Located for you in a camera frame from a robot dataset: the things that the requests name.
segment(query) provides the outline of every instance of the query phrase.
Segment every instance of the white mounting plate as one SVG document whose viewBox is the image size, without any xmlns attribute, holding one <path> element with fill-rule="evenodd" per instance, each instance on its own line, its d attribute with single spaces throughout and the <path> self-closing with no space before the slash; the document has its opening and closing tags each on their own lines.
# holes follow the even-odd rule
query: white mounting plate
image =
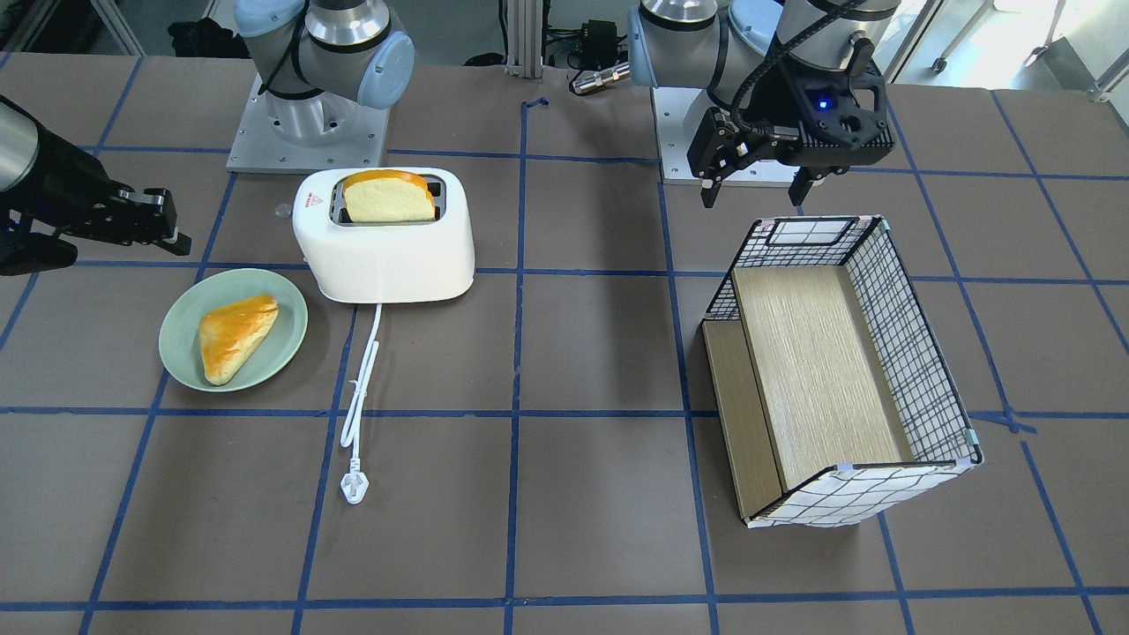
<svg viewBox="0 0 1129 635">
<path fill-rule="evenodd" d="M 700 88 L 654 88 L 651 105 L 655 108 L 655 132 L 658 136 L 658 154 L 663 162 L 664 183 L 701 184 L 701 179 L 694 176 L 686 162 L 686 150 L 693 131 L 701 121 L 701 112 L 690 113 L 694 101 L 702 90 Z M 686 122 L 690 113 L 692 120 Z M 725 180 L 725 185 L 744 185 L 755 188 L 787 188 L 796 167 L 782 165 L 774 160 L 756 162 L 747 169 L 737 172 Z"/>
<path fill-rule="evenodd" d="M 239 129 L 231 141 L 231 153 L 227 156 L 228 172 L 310 174 L 338 167 L 380 165 L 388 111 L 360 106 L 353 115 L 359 120 L 341 129 L 348 134 L 327 145 L 298 146 L 273 130 L 266 101 L 259 96 L 261 85 L 262 80 L 255 76 Z"/>
</svg>

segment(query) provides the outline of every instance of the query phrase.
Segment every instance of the white toaster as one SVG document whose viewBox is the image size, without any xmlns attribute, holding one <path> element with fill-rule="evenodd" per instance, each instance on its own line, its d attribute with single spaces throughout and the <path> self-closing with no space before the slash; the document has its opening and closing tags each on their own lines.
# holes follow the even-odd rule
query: white toaster
<svg viewBox="0 0 1129 635">
<path fill-rule="evenodd" d="M 342 181 L 368 168 L 310 174 L 294 199 L 294 234 L 325 297 L 351 304 L 434 302 L 462 295 L 474 280 L 466 192 L 434 167 L 396 167 L 428 182 L 436 220 L 352 223 Z"/>
</svg>

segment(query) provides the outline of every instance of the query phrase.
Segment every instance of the light green plate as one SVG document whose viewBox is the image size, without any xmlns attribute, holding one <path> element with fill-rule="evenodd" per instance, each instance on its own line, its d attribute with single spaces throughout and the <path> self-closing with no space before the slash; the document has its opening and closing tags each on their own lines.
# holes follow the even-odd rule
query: light green plate
<svg viewBox="0 0 1129 635">
<path fill-rule="evenodd" d="M 200 359 L 200 319 L 213 308 L 259 294 L 270 294 L 279 303 L 271 332 L 230 382 L 210 384 Z M 306 337 L 308 319 L 301 292 L 282 276 L 263 269 L 224 271 L 201 280 L 173 303 L 160 325 L 160 360 L 169 375 L 189 388 L 208 392 L 243 390 L 270 379 L 294 358 Z"/>
</svg>

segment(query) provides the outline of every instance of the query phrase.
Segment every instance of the bread slice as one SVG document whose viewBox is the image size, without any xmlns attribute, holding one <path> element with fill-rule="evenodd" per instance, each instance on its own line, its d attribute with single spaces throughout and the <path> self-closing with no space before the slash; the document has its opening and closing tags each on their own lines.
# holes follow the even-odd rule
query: bread slice
<svg viewBox="0 0 1129 635">
<path fill-rule="evenodd" d="M 412 172 L 366 169 L 347 177 L 342 191 L 353 223 L 435 220 L 427 181 Z"/>
<path fill-rule="evenodd" d="M 204 377 L 224 385 L 266 338 L 279 315 L 274 297 L 262 294 L 216 308 L 200 320 Z"/>
</svg>

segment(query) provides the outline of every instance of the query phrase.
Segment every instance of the toaster power cord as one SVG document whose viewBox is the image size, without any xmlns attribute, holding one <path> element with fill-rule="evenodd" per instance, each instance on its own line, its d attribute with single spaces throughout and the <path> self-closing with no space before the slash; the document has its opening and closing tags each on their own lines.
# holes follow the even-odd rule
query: toaster power cord
<svg viewBox="0 0 1129 635">
<path fill-rule="evenodd" d="M 365 395 L 368 394 L 368 384 L 373 377 L 376 351 L 380 348 L 380 342 L 376 341 L 376 331 L 380 328 L 382 307 L 383 305 L 377 304 L 373 314 L 373 330 L 368 333 L 357 379 L 350 382 L 353 384 L 353 395 L 349 403 L 349 414 L 345 415 L 345 423 L 341 427 L 341 447 L 352 445 L 349 471 L 341 477 L 341 492 L 345 495 L 345 501 L 352 505 L 360 503 L 365 497 L 365 492 L 368 490 L 368 477 L 360 469 L 360 416 L 364 410 Z"/>
</svg>

